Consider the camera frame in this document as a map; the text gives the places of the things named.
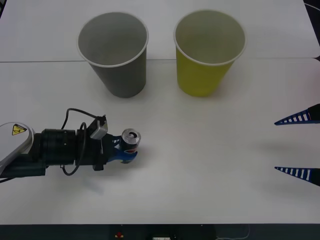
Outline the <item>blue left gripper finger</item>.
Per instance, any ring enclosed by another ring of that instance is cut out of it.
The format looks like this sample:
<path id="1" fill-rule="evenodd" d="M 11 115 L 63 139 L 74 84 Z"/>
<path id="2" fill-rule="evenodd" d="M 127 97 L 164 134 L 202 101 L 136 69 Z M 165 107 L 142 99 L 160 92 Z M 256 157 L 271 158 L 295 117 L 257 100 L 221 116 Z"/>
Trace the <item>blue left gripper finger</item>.
<path id="1" fill-rule="evenodd" d="M 132 162 L 135 157 L 137 156 L 138 152 L 125 152 L 122 150 L 119 150 L 117 148 L 113 149 L 113 152 L 111 156 L 108 158 L 107 162 L 112 162 L 112 161 L 120 161 L 123 164 L 128 164 Z"/>
<path id="2" fill-rule="evenodd" d="M 112 136 L 112 147 L 114 149 L 121 151 L 122 150 L 122 141 L 123 141 L 123 139 L 122 139 L 121 135 L 118 135 L 118 136 L 113 135 Z"/>

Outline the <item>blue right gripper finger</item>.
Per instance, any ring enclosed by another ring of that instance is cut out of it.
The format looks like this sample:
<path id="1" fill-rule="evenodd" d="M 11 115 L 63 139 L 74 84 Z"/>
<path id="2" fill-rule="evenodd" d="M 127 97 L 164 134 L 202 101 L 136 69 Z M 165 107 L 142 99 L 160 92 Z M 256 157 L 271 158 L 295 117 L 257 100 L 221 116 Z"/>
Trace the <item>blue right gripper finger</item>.
<path id="1" fill-rule="evenodd" d="M 304 180 L 316 186 L 320 186 L 320 169 L 319 168 L 296 168 L 296 167 L 284 167 L 275 166 L 276 170 L 293 176 L 300 180 Z"/>
<path id="2" fill-rule="evenodd" d="M 282 125 L 299 125 L 299 124 L 319 124 L 320 123 L 320 104 L 313 105 L 303 111 L 287 116 L 274 124 Z"/>

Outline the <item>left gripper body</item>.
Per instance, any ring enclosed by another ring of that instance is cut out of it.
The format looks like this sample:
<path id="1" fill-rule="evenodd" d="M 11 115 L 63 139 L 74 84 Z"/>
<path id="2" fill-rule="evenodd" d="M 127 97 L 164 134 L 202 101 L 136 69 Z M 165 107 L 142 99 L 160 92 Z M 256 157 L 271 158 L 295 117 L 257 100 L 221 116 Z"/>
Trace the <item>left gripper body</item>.
<path id="1" fill-rule="evenodd" d="M 84 154 L 81 158 L 84 143 L 84 133 L 76 136 L 76 164 L 80 162 L 80 166 L 92 166 L 94 171 L 102 171 L 104 165 L 112 160 L 116 155 L 114 144 L 114 136 L 106 134 L 102 139 L 92 139 L 87 136 Z"/>

